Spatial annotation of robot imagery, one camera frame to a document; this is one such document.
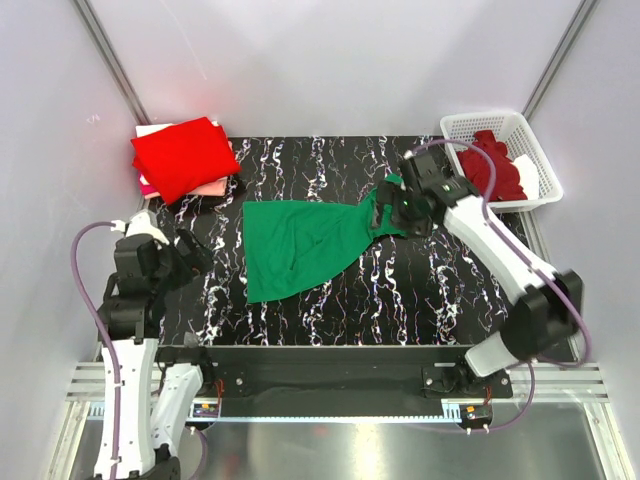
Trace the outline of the green t shirt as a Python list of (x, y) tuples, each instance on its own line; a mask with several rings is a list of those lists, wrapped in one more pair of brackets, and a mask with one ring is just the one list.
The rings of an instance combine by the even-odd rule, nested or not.
[(383, 207), (372, 226), (375, 189), (357, 205), (299, 200), (243, 203), (247, 299), (262, 303), (289, 298), (333, 279), (380, 237), (404, 232)]

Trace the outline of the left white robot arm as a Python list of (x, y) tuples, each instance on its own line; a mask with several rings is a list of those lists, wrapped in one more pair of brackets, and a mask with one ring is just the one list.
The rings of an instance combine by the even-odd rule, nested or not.
[(205, 347), (172, 353), (152, 394), (166, 296), (213, 268), (211, 252), (189, 231), (172, 243), (155, 215), (141, 210), (118, 221), (116, 270), (97, 311), (103, 336), (105, 412), (96, 479), (178, 479), (178, 448), (196, 396), (215, 386), (216, 372)]

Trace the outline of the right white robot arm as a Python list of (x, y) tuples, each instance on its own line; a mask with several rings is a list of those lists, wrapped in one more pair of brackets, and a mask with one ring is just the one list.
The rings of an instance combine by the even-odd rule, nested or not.
[(376, 189), (372, 228), (389, 226), (408, 237), (445, 228), (490, 270), (511, 304), (499, 331), (455, 366), (452, 382), (460, 393), (480, 394), (497, 372), (581, 332), (583, 282), (575, 272), (560, 273), (532, 253), (471, 182), (445, 177), (428, 152), (406, 152), (399, 168), (400, 179), (384, 180)]

